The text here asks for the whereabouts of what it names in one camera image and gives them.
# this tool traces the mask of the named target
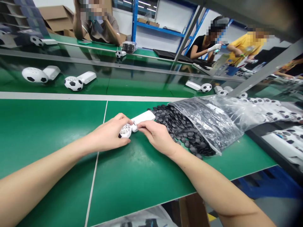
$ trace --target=black object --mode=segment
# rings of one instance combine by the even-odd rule
[[[285,170],[296,182],[298,185],[303,187],[303,173],[299,168],[289,162],[282,154],[280,154],[275,148],[273,148],[269,143],[267,143],[262,136],[266,135],[268,132],[274,130],[284,130],[292,126],[298,125],[294,122],[274,122],[274,123],[264,123],[258,125],[251,130],[246,131],[245,133],[256,143],[258,144],[273,160],[277,162],[281,168]]]
[[[181,144],[181,140],[186,148],[199,158],[213,156],[216,152],[209,146],[201,133],[196,129],[191,121],[173,106],[157,106],[152,111],[156,115],[156,121],[165,125],[173,141]]]

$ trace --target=white glove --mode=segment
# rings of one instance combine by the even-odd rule
[[[212,52],[216,49],[221,49],[221,46],[222,46],[222,44],[215,44],[211,48],[208,48],[207,52],[209,53],[209,52]]]

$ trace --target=yellow shirt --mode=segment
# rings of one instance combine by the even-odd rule
[[[265,38],[256,39],[253,35],[253,32],[248,32],[247,34],[241,36],[237,40],[230,43],[230,45],[233,45],[236,48],[240,49],[244,53],[244,56],[247,57],[250,55],[257,55],[265,42]],[[229,59],[232,60],[232,64],[237,61],[237,63],[235,64],[235,66],[237,66],[241,61],[243,61],[244,56],[241,57],[241,59],[239,60],[239,58],[235,57],[235,54],[231,52],[229,55]]]

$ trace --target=green workbench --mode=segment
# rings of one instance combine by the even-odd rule
[[[0,99],[0,177],[86,135],[104,115],[105,121],[119,112],[132,118],[160,104],[167,102]],[[99,154],[87,226],[195,192],[182,170],[142,133],[133,133],[131,140],[125,147]],[[96,158],[92,154],[77,163],[19,226],[84,226]],[[246,135],[222,156],[205,162],[229,180],[276,165]]]

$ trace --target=forearm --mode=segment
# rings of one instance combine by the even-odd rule
[[[191,59],[199,58],[199,57],[203,56],[204,54],[206,54],[207,51],[208,51],[208,49],[203,50],[203,51],[198,52],[198,53],[190,53],[190,58],[191,58]]]
[[[82,40],[84,36],[83,36],[83,29],[82,29],[80,14],[81,14],[81,12],[80,12],[78,5],[75,5],[73,31],[74,31],[75,37],[79,40]]]
[[[85,155],[80,140],[0,180],[1,226],[16,226]]]
[[[170,158],[185,172],[199,195],[218,214],[237,216],[260,211],[226,177],[183,148],[176,151]]]
[[[113,44],[115,44],[116,46],[120,46],[120,44],[121,44],[120,35],[118,35],[116,33],[116,31],[114,30],[114,28],[112,27],[112,25],[110,24],[110,22],[108,20],[104,20],[104,23],[109,31],[109,36],[110,36],[111,42]]]

